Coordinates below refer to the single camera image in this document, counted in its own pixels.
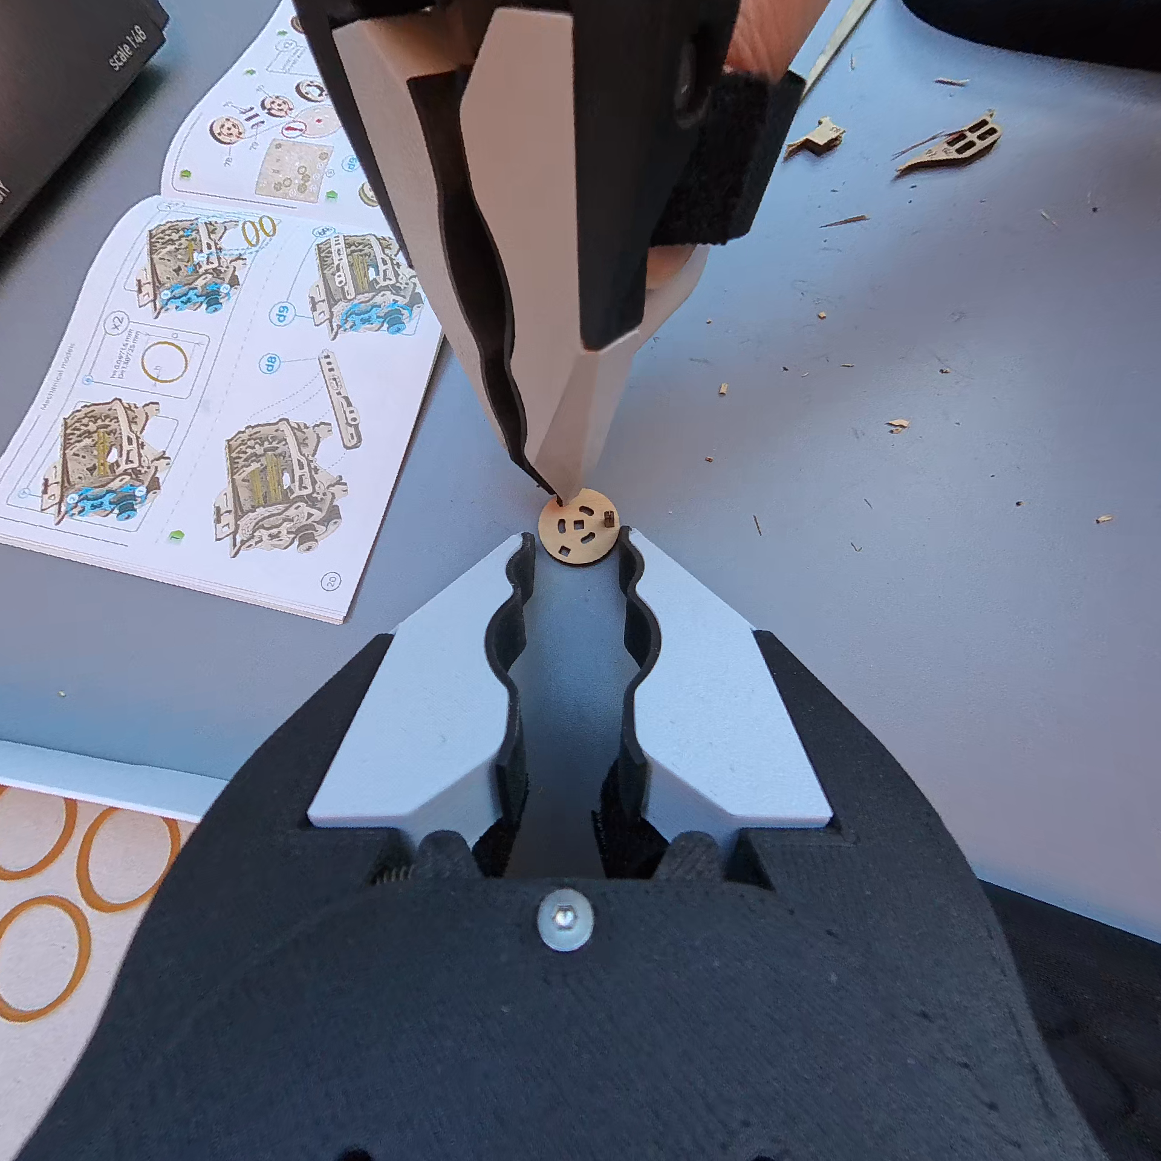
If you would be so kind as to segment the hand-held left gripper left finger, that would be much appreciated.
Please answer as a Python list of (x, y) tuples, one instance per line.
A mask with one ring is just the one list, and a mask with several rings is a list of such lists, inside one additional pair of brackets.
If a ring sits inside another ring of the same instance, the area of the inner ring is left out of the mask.
[(534, 541), (510, 536), (395, 630), (311, 807), (320, 827), (461, 834), (508, 865), (529, 791), (519, 694)]

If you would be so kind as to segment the black mesh chair seat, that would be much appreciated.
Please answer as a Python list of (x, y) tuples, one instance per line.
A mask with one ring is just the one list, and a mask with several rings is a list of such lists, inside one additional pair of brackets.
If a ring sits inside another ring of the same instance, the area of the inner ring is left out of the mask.
[(1160, 70), (1160, 1), (906, 1), (948, 35), (1011, 51)]

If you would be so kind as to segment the jagged wooden offcut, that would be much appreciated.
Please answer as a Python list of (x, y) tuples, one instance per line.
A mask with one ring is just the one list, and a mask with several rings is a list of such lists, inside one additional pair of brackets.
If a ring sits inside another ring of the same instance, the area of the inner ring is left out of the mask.
[(787, 144), (784, 160), (789, 161), (804, 150), (812, 152), (813, 156), (823, 156), (834, 150), (842, 142), (844, 135), (846, 135), (845, 128), (835, 123), (830, 116), (823, 116), (810, 132)]

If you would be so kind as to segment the black model kit box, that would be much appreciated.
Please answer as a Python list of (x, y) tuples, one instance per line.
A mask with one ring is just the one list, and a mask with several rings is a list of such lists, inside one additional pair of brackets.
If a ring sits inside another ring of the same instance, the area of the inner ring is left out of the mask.
[(157, 1), (1, 3), (1, 231), (165, 42)]

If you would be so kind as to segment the group of tan rubber bands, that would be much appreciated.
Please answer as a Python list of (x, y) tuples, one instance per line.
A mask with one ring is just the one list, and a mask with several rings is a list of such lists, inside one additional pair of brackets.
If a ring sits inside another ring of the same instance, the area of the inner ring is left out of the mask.
[(1, 790), (3, 1024), (98, 1011), (195, 825)]

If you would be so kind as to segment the slotted wooden offcut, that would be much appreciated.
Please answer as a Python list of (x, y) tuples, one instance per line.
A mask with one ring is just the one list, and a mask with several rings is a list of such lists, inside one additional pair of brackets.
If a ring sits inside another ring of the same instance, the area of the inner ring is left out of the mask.
[(918, 152), (902, 165), (896, 174), (903, 177), (914, 170), (958, 165), (976, 160), (992, 150), (999, 142), (1003, 128), (996, 121), (996, 109), (990, 108), (984, 115), (965, 128), (946, 135), (937, 143), (927, 150)]

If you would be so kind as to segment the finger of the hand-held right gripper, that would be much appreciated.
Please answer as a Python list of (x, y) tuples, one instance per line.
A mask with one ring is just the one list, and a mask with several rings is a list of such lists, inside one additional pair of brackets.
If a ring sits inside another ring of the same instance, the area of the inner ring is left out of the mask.
[(451, 37), (444, 16), (375, 20), (372, 29), (339, 31), (341, 64), (349, 67), (359, 107), (383, 97), (371, 114), (375, 160), (388, 144), (403, 160), (388, 162), (386, 183), (403, 196), (402, 223), (417, 243), (423, 289), (513, 461), (554, 494), (524, 453), (527, 421), (510, 360), (515, 319), (500, 251), (473, 190), (461, 128), (461, 101), (475, 60), (468, 38)]
[(574, 499), (601, 456), (646, 332), (632, 328), (602, 349), (582, 340), (569, 14), (492, 14), (461, 128), (512, 302), (524, 453), (561, 499)]

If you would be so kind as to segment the printed instruction booklet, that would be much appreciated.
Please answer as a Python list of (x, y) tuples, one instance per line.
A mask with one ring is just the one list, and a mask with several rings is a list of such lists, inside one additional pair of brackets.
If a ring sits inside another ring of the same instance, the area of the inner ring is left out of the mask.
[(90, 268), (3, 541), (341, 623), (440, 341), (281, 2)]

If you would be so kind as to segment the black textured wrist rest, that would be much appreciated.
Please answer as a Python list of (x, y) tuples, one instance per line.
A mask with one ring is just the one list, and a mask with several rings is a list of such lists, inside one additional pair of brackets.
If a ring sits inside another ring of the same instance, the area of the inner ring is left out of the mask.
[(1160, 1157), (1160, 946), (993, 883), (1038, 1027), (1112, 1158)]

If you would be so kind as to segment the person's right hand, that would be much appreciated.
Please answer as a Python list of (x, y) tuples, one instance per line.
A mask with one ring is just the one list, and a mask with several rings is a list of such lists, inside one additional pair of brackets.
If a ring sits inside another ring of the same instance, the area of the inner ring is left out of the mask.
[(741, 1), (726, 69), (781, 79), (829, 3), (827, 0)]

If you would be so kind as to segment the white cardboard tray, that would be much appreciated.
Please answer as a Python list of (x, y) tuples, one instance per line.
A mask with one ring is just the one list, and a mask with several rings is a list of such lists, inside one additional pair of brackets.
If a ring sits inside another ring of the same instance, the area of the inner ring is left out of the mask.
[[(6, 740), (1, 743), (1, 782), (3, 788), (48, 792), (193, 825), (202, 819), (225, 787), (218, 778)], [(79, 1060), (104, 1004), (98, 1011), (86, 1011), (79, 1020), (64, 1018), (36, 1024), (28, 1029), (1, 1021), (3, 1158), (11, 1158), (19, 1153), (52, 1104)]]

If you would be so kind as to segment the round wooden disc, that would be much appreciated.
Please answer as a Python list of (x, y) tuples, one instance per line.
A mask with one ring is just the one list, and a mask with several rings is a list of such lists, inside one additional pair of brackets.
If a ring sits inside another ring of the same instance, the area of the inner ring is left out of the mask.
[(614, 503), (594, 488), (582, 491), (565, 506), (558, 507), (549, 501), (539, 516), (539, 537), (554, 559), (581, 566), (605, 557), (617, 544), (621, 518), (615, 529), (603, 528), (605, 509), (615, 509)]

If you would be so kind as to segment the thin wooden strip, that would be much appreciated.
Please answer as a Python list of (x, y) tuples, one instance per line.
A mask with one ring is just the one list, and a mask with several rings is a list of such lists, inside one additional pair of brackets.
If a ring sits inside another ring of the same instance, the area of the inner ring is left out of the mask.
[(850, 36), (853, 35), (874, 3), (875, 1), (853, 1), (850, 4), (847, 10), (843, 13), (838, 23), (832, 31), (832, 35), (825, 42), (821, 53), (813, 62), (810, 70), (805, 75), (804, 94), (810, 93), (810, 90), (814, 87), (815, 81), (822, 77), (825, 69), (829, 68), (829, 65), (834, 56), (840, 52), (844, 44), (847, 43)]

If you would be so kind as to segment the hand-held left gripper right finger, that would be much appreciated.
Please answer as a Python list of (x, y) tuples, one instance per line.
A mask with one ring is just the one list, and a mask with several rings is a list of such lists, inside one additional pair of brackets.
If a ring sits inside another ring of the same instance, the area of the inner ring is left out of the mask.
[(746, 828), (822, 828), (833, 810), (757, 631), (636, 529), (618, 536), (627, 689), (618, 799), (674, 839), (730, 843)]

